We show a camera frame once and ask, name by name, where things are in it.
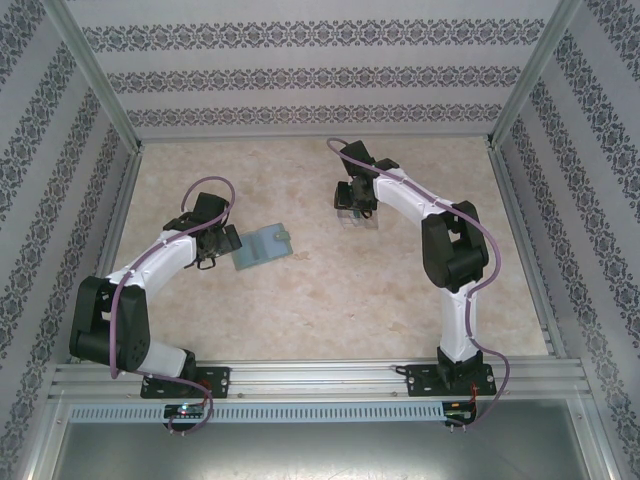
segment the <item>wall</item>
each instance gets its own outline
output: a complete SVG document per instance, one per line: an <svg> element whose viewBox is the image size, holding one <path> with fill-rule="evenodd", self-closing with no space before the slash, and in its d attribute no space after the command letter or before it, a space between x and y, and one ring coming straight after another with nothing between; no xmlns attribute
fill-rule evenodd
<svg viewBox="0 0 640 480"><path fill-rule="evenodd" d="M129 154L42 5L0 1L0 479L18 468Z"/></svg>
<svg viewBox="0 0 640 480"><path fill-rule="evenodd" d="M640 2L584 2L502 145L566 346L640 478Z"/></svg>
<svg viewBox="0 0 640 480"><path fill-rule="evenodd" d="M143 139L489 133L557 0L72 0Z"/></svg>

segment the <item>beige floor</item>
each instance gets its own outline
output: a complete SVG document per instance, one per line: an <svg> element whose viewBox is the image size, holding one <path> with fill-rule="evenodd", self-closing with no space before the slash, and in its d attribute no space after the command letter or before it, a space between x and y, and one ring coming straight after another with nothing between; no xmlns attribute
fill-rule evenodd
<svg viewBox="0 0 640 480"><path fill-rule="evenodd" d="M365 144L438 195L477 206L504 256L501 276L479 298L478 338L506 354L546 355L482 139L375 138ZM206 175L235 185L230 223L239 233L282 222L294 255L241 272L226 256L213 270L180 272L149 306L154 338L202 360L435 355L440 299L423 271L419 231L386 205L379 209L379 230L344 230L332 202L346 174L321 139L147 146L118 267L179 215L185 190ZM202 187L228 198L224 185Z"/></svg>

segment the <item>white arm segment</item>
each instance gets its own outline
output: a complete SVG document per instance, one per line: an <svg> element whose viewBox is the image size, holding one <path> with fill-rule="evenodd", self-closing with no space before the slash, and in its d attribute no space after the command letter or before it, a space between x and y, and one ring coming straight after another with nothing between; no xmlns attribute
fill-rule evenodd
<svg viewBox="0 0 640 480"><path fill-rule="evenodd" d="M178 233L180 232L177 230L163 231L153 245L162 243ZM193 263L196 258L196 252L196 239L188 235L168 243L164 248L147 258L131 278L127 280L125 286L139 286L145 291L147 302L149 302L171 277ZM124 268L107 276L109 281L117 285L138 258ZM187 353L181 348L171 347L151 339L149 351L142 365L140 365L140 371L168 377L179 377L186 358Z"/></svg>
<svg viewBox="0 0 640 480"><path fill-rule="evenodd" d="M409 179L401 168L393 168L388 170L388 172ZM439 198L426 188L421 186L420 188L438 202L445 205L452 204L449 200ZM445 211L433 202L427 201L404 183L382 175L373 180L373 191L379 202L386 203L398 210L419 229L422 229L422 219L432 214L439 215ZM440 349L453 362L463 362L475 356L478 351L467 336L464 322L465 294L473 288L474 285L474 282L464 285L460 287L458 293L451 293L446 288L440 289L442 292L442 338L440 339ZM477 296L474 295L471 299L470 319L471 332L474 334L476 329L476 301Z"/></svg>
<svg viewBox="0 0 640 480"><path fill-rule="evenodd" d="M153 245L162 243L178 233L180 232L177 230L163 231L160 237L153 242ZM125 286L138 285L145 291L147 302L149 302L171 277L187 265L193 263L196 258L196 252L196 239L189 235L168 243L164 248L161 248L147 258L133 273L131 278L127 280ZM124 268L107 276L109 281L117 285L120 280L122 280L122 277L129 271L131 265L133 265L140 256L142 255L139 255Z"/></svg>

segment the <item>patterned wallpaper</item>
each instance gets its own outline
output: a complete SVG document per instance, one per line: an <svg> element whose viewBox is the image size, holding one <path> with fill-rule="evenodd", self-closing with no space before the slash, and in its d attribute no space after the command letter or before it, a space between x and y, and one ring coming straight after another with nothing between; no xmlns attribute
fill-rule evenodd
<svg viewBox="0 0 640 480"><path fill-rule="evenodd" d="M152 139L489 133L557 0L504 3L68 4Z"/></svg>
<svg viewBox="0 0 640 480"><path fill-rule="evenodd" d="M502 145L623 478L640 478L639 13L631 1L585 1Z"/></svg>
<svg viewBox="0 0 640 480"><path fill-rule="evenodd" d="M0 479L17 473L129 154L42 5L0 2Z"/></svg>

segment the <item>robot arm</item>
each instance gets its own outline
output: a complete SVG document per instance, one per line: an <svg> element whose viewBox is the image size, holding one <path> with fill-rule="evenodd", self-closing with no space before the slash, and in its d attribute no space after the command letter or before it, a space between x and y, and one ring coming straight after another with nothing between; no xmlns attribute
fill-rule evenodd
<svg viewBox="0 0 640 480"><path fill-rule="evenodd" d="M361 141L346 145L341 153L400 178L395 180L378 175L343 160L352 181L339 182L334 206L336 209L359 211L367 217L377 209L377 202L386 203L421 230L424 269L442 294L442 337L438 349L440 374L445 383L452 384L482 365L482 354L466 332L465 302L467 292L482 278L489 255L481 232L437 206L436 202L452 206L477 220L476 209L470 202L453 204L419 187L427 197L434 199L427 201L405 183L410 179L397 163L389 159L375 162ZM459 235L459 238L451 240L449 232ZM472 332L476 328L476 302L474 295L470 316Z"/></svg>
<svg viewBox="0 0 640 480"><path fill-rule="evenodd" d="M125 283L117 315L116 365L119 370L188 380L195 374L193 353L151 338L147 302L180 270L194 264L206 270L215 266L215 258L242 246L235 227L225 225L226 220L166 242L221 215L227 205L223 198L200 193L194 210L167 223L152 245L164 243L164 248L151 254ZM202 268L206 260L212 265ZM134 263L135 260L106 278L88 277L80 284L69 344L72 355L109 365L111 303L118 283Z"/></svg>

